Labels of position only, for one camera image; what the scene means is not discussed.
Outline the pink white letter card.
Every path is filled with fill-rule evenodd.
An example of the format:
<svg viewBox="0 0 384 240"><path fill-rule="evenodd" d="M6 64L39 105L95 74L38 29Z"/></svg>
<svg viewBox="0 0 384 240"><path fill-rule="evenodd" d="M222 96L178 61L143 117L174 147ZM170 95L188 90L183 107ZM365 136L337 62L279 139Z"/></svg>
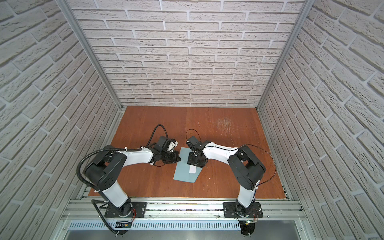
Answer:
<svg viewBox="0 0 384 240"><path fill-rule="evenodd" d="M190 165L190 168L189 168L189 173L190 173L190 174L195 174L195 173L196 173L196 170L197 170L197 167L196 167L196 166Z"/></svg>

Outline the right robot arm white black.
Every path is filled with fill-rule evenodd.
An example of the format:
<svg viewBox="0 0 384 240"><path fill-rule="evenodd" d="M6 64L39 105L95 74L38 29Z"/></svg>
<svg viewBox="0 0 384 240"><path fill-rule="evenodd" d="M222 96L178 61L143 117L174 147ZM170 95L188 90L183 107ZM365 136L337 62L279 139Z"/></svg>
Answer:
<svg viewBox="0 0 384 240"><path fill-rule="evenodd" d="M265 166L252 150L247 145L231 148L209 141L200 142L194 136L189 138L186 144L191 149L188 165L203 168L208 160L216 160L231 167L240 184L236 213L241 217L248 216L252 212L258 185L266 172Z"/></svg>

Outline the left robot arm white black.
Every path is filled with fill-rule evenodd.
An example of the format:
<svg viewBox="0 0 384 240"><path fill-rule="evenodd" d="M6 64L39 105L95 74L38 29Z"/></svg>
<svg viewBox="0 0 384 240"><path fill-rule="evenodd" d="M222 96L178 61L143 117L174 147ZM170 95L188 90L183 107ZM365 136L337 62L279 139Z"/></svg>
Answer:
<svg viewBox="0 0 384 240"><path fill-rule="evenodd" d="M106 146L88 154L77 167L78 178L96 190L120 217L133 213L131 199L118 183L118 177L124 167L136 164L155 165L162 161L173 164L181 161L175 150L175 139L160 137L158 142L138 149L118 149Z"/></svg>

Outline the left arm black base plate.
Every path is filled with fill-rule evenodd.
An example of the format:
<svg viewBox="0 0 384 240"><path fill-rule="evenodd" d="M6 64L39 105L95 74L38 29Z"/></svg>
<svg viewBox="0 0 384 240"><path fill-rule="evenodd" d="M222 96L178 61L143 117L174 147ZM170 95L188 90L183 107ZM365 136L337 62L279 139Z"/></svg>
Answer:
<svg viewBox="0 0 384 240"><path fill-rule="evenodd" d="M146 212L146 202L131 202L117 208L112 203L108 203L104 216L106 218L132 218L136 213L136 218L143 218Z"/></svg>

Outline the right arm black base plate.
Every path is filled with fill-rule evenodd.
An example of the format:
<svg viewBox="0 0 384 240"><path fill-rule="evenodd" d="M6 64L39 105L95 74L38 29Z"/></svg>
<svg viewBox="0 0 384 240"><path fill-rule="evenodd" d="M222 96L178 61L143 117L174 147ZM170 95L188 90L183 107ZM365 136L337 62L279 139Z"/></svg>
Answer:
<svg viewBox="0 0 384 240"><path fill-rule="evenodd" d="M237 202L224 202L223 210L225 218L263 218L263 210L259 202L253 202L244 208Z"/></svg>

